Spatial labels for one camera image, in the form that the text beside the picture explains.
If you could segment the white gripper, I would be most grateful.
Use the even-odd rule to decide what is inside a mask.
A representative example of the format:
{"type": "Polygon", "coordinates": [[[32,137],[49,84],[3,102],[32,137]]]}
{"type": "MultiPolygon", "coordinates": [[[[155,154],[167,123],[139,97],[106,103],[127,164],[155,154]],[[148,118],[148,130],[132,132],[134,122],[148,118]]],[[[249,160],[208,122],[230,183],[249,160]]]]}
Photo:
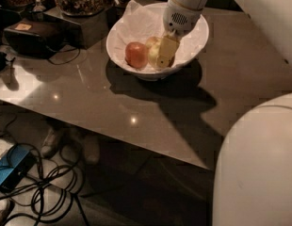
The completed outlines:
{"type": "MultiPolygon", "coordinates": [[[[176,36],[185,36],[194,29],[201,17],[201,11],[189,8],[176,0],[168,0],[163,14],[165,31],[176,36]]],[[[170,65],[180,42],[171,36],[164,36],[161,40],[156,65],[166,68],[170,65]]]]}

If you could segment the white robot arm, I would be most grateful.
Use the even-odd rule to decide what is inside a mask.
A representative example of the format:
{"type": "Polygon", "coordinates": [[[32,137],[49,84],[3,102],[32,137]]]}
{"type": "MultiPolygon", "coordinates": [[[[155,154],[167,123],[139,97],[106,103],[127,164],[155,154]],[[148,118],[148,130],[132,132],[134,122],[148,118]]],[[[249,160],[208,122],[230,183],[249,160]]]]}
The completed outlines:
{"type": "MultiPolygon", "coordinates": [[[[190,32],[207,0],[168,0],[164,28],[190,32]]],[[[235,0],[292,67],[292,0],[235,0]]],[[[246,113],[215,170],[212,226],[292,226],[292,93],[246,113]]]]}

